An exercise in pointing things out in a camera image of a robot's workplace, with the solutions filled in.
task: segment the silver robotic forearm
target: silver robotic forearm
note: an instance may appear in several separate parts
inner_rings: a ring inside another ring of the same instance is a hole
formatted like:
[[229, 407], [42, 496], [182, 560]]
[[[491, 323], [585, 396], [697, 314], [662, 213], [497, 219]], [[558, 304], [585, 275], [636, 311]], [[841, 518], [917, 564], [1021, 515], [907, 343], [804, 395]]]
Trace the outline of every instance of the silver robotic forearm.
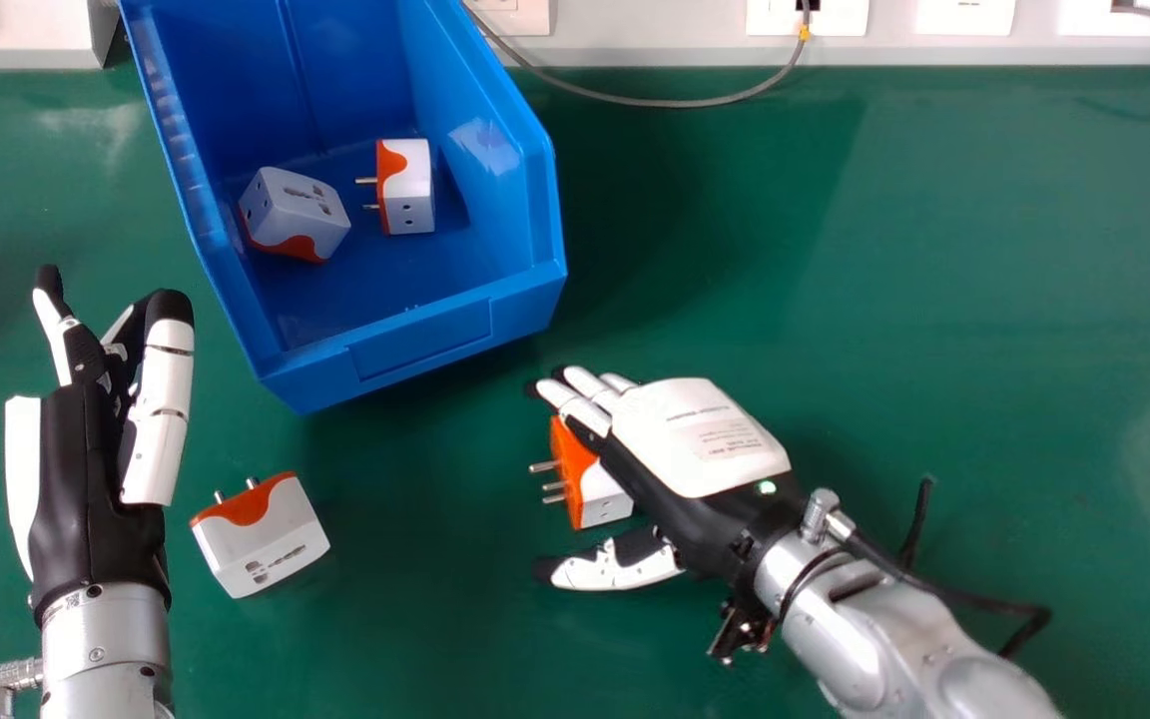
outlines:
[[753, 591], [772, 614], [792, 595], [780, 637], [841, 714], [1059, 716], [1035, 679], [979, 647], [938, 597], [853, 558], [835, 533], [816, 528], [776, 542]]
[[46, 610], [41, 658], [0, 664], [0, 719], [41, 688], [40, 719], [170, 719], [171, 659], [162, 596], [143, 584], [92, 584]]

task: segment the robotic hand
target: robotic hand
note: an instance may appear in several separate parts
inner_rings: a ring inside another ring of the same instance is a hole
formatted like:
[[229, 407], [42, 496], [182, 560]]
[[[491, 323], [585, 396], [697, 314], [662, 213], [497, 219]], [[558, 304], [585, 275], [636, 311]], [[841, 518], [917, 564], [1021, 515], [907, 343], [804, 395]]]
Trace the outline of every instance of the robotic hand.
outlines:
[[[620, 375], [560, 367], [530, 388], [557, 416], [555, 460], [572, 523], [629, 514], [649, 525], [567, 557], [535, 576], [580, 591], [627, 590], [689, 571], [730, 588], [708, 655], [766, 651], [775, 628], [843, 716], [1058, 716], [1034, 679], [1003, 659], [1049, 622], [1049, 610], [998, 602], [908, 573], [930, 482], [900, 560], [839, 510], [835, 492], [808, 499], [783, 446], [707, 378], [636, 385]], [[564, 499], [546, 497], [546, 503]], [[1000, 656], [973, 642], [944, 602], [1026, 615]]]
[[95, 339], [49, 265], [33, 306], [60, 388], [6, 404], [6, 490], [41, 658], [0, 664], [0, 719], [36, 687], [44, 719], [170, 718], [162, 507], [187, 430], [193, 307], [155, 291]]

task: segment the blue storage container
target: blue storage container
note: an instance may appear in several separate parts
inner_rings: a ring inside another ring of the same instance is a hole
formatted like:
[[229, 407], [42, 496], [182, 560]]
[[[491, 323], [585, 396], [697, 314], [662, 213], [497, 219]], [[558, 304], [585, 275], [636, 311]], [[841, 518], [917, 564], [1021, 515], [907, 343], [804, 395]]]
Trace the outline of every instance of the blue storage container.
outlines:
[[[122, 0], [198, 258], [256, 376], [297, 413], [547, 327], [566, 278], [553, 148], [459, 0]], [[361, 209], [375, 140], [428, 137], [437, 231]], [[330, 183], [331, 261], [247, 250], [263, 165]]]

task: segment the green table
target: green table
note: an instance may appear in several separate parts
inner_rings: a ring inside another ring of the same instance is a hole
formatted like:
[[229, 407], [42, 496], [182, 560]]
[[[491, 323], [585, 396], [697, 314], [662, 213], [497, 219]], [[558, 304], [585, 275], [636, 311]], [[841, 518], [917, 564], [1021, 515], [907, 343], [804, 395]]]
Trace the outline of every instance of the green table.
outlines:
[[[760, 76], [572, 74], [658, 94]], [[599, 536], [572, 536], [526, 474], [546, 414], [521, 383], [578, 362], [712, 376], [889, 543], [935, 473], [923, 573], [1049, 602], [1021, 663], [1070, 714], [1150, 716], [1150, 69], [812, 69], [698, 113], [524, 86], [561, 173], [552, 329], [300, 419], [200, 273], [131, 66], [0, 76], [0, 435], [7, 397], [55, 383], [36, 265], [61, 265], [98, 329], [159, 285], [197, 306], [168, 511], [179, 714], [825, 716], [783, 647], [704, 656], [715, 584], [531, 583], [534, 556]], [[0, 661], [37, 651], [1, 446]], [[230, 601], [186, 522], [283, 469], [331, 554]], [[994, 647], [1012, 627], [961, 618]]]

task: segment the power outlet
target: power outlet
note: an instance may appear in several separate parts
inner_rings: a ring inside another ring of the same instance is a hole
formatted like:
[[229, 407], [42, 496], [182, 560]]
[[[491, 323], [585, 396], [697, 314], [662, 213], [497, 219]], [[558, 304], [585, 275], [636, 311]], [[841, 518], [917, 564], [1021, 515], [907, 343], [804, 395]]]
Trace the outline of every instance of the power outlet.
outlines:
[[1010, 35], [1014, 0], [919, 0], [918, 35]]
[[[803, 0], [747, 0], [744, 32], [796, 35], [802, 29]], [[811, 33], [825, 37], [867, 35], [868, 0], [811, 1]]]
[[[1135, 6], [1150, 9], [1150, 0], [1135, 0]], [[1113, 13], [1112, 0], [1060, 0], [1058, 33], [1091, 37], [1150, 37], [1150, 18], [1129, 13]]]
[[469, 9], [501, 37], [553, 33], [549, 0], [469, 0]]

